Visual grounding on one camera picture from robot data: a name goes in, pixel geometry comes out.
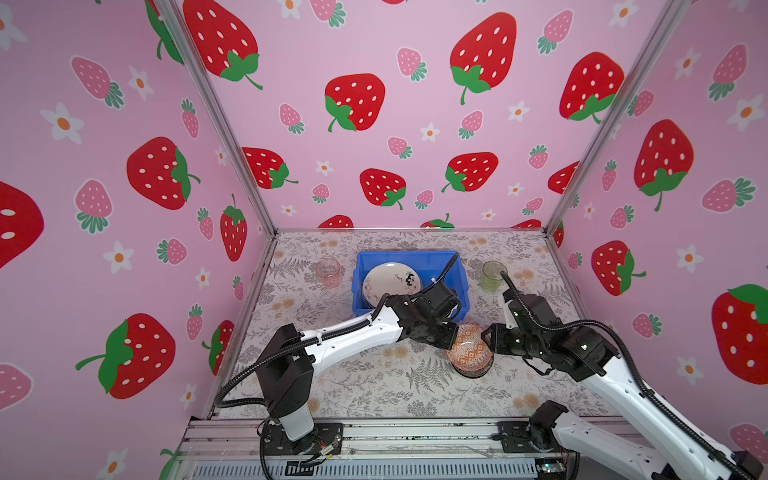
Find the orange patterned upturned bowl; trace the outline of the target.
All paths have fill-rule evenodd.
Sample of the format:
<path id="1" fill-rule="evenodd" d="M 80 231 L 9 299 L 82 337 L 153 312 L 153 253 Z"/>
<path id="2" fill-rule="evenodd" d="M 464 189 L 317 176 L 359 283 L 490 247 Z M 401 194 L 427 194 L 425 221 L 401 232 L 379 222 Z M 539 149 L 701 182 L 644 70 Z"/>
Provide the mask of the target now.
<path id="1" fill-rule="evenodd" d="M 482 345 L 482 332 L 483 330 L 477 324 L 459 324 L 456 341 L 453 347 L 446 352 L 450 363 L 462 365 L 469 369 L 475 369 L 490 360 L 494 361 L 494 358 L 489 359 L 486 356 L 487 351 Z"/>

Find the cream floral plate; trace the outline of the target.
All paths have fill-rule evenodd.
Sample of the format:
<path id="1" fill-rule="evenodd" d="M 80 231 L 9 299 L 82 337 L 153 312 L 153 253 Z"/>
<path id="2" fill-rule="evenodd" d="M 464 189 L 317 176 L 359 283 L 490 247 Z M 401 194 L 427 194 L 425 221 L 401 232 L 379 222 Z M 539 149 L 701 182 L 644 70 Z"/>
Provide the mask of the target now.
<path id="1" fill-rule="evenodd" d="M 412 295 L 422 289 L 417 272 L 399 262 L 387 262 L 374 267 L 366 274 L 362 295 L 366 303 L 375 307 L 385 295 Z"/>

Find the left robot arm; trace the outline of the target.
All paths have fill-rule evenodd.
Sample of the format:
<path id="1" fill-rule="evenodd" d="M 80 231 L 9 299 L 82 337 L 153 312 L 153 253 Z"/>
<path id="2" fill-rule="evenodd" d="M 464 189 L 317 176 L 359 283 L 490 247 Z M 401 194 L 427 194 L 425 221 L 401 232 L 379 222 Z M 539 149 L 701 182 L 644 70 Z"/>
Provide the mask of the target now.
<path id="1" fill-rule="evenodd" d="M 402 340 L 448 351 L 458 337 L 462 307 L 450 289 L 386 294 L 369 313 L 319 330 L 280 327 L 259 358 L 224 384 L 214 406 L 263 406 L 293 443 L 314 434 L 309 399 L 314 377 L 348 358 Z"/>

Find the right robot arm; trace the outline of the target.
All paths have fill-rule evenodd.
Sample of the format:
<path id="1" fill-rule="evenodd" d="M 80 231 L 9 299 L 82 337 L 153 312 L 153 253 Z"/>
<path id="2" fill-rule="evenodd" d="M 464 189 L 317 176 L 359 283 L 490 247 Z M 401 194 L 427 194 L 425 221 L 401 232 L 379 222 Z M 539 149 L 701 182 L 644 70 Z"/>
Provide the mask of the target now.
<path id="1" fill-rule="evenodd" d="M 530 417 L 525 435 L 540 451 L 562 447 L 631 479 L 758 479 L 763 473 L 752 453 L 715 441 L 652 390 L 626 345 L 601 322 L 542 325 L 517 317 L 481 337 L 495 354 L 541 360 L 549 371 L 567 374 L 612 405 L 650 444 L 627 441 L 547 401 Z"/>

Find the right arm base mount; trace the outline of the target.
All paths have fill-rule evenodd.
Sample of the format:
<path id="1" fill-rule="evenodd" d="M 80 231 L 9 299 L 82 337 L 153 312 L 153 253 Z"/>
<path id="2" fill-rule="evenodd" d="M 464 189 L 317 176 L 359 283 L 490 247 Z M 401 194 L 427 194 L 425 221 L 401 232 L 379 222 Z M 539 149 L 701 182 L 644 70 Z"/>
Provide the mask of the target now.
<path id="1" fill-rule="evenodd" d="M 491 435 L 493 441 L 501 444 L 505 453 L 525 454 L 570 454 L 573 450 L 564 448 L 550 430 L 531 426 L 526 421 L 501 421 L 497 432 Z"/>

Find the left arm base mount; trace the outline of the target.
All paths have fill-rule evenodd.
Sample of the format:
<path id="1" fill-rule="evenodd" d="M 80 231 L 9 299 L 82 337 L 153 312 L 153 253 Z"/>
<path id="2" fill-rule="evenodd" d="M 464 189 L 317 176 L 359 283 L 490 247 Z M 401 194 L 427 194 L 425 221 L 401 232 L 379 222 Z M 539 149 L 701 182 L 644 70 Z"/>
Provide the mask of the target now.
<path id="1" fill-rule="evenodd" d="M 343 423 L 320 422 L 307 435 L 290 440 L 281 425 L 269 421 L 261 439 L 267 456 L 335 455 L 341 452 L 343 433 Z"/>

